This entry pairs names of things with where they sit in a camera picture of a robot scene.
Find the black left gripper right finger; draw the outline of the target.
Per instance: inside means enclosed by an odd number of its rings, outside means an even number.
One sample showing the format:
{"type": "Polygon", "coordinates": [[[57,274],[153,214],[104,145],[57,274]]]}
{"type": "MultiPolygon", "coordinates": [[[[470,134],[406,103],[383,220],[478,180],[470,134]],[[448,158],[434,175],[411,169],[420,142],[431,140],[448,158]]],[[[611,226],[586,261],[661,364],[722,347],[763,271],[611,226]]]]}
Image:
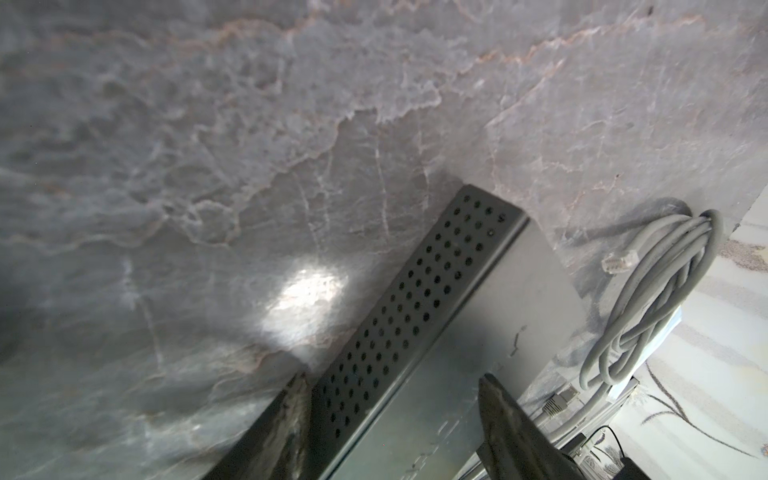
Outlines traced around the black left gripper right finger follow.
{"type": "Polygon", "coordinates": [[[478,383],[484,442],[478,451],[492,479],[581,479],[576,464],[556,449],[500,381],[487,373],[478,383]]]}

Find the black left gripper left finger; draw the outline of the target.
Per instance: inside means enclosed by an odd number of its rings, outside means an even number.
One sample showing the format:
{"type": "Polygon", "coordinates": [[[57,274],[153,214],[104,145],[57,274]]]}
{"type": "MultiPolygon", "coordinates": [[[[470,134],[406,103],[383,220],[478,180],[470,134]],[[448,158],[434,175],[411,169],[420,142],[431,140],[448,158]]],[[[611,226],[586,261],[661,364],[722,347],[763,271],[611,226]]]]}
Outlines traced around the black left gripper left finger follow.
{"type": "Polygon", "coordinates": [[[298,373],[203,479],[302,478],[309,451],[311,406],[307,376],[298,373]]]}

